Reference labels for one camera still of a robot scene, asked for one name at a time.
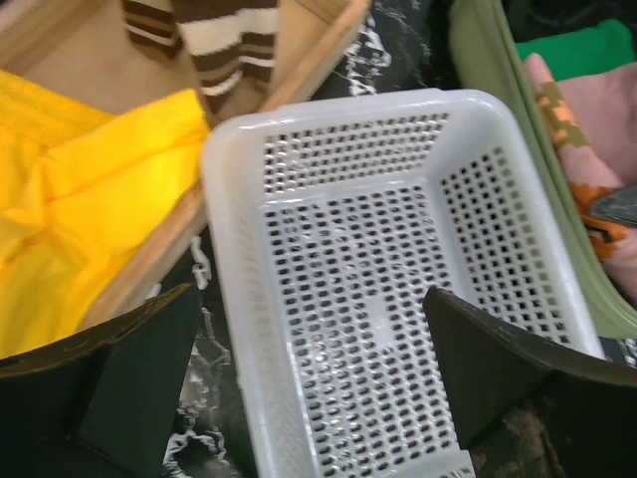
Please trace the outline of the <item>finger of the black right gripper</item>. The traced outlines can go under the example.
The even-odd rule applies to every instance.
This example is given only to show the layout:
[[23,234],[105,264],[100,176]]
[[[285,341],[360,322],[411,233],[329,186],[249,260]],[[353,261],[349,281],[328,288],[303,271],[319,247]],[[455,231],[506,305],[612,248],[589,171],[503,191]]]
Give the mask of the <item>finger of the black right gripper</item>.
[[635,229],[637,227],[637,185],[611,191],[592,201],[589,215]]

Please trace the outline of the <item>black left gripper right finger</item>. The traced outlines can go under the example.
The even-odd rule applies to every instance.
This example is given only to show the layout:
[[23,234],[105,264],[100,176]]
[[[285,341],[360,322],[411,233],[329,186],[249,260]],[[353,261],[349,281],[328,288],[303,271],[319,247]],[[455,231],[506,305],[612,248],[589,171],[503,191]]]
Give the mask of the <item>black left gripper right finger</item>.
[[480,477],[633,477],[636,371],[430,289],[423,311],[460,446]]

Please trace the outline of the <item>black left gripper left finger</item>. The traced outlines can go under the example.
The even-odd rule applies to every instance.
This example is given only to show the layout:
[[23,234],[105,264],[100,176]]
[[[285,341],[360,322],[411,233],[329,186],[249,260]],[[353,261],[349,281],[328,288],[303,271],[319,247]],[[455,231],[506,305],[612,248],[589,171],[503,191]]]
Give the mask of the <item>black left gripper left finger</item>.
[[183,284],[2,359],[2,476],[159,476],[200,320]]

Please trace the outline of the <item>pink sweater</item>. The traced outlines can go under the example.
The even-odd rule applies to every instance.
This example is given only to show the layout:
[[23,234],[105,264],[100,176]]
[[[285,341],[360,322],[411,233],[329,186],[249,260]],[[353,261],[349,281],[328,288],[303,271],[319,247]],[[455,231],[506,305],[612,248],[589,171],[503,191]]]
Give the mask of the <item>pink sweater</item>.
[[595,254],[634,304],[636,229],[593,216],[591,206],[636,183],[636,65],[559,82],[538,53],[524,68]]

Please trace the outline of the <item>green shirt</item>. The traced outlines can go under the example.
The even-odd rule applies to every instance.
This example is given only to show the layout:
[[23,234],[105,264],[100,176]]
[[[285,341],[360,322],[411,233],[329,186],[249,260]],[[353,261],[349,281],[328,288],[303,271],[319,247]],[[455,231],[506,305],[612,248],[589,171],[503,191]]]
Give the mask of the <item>green shirt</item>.
[[636,61],[633,35],[617,19],[516,43],[521,60],[540,55],[557,81],[609,72]]

